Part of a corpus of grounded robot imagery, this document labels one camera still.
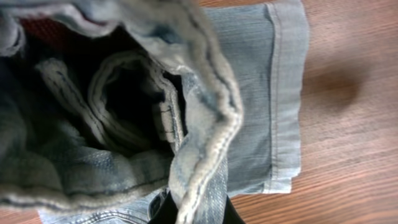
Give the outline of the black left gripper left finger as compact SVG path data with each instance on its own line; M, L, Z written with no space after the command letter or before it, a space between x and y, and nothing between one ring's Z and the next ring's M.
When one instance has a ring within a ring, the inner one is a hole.
M170 192L161 191L149 204L148 224L175 224L178 208Z

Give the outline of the light blue denim shorts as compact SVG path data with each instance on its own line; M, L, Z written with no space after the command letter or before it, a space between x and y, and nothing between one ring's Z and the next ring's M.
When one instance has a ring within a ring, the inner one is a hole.
M301 1L1 2L1 206L44 223L223 223L301 170Z

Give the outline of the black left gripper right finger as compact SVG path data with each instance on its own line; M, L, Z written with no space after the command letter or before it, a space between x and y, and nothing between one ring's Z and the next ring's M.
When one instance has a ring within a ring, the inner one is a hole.
M237 213L229 197L226 198L223 224L246 224Z

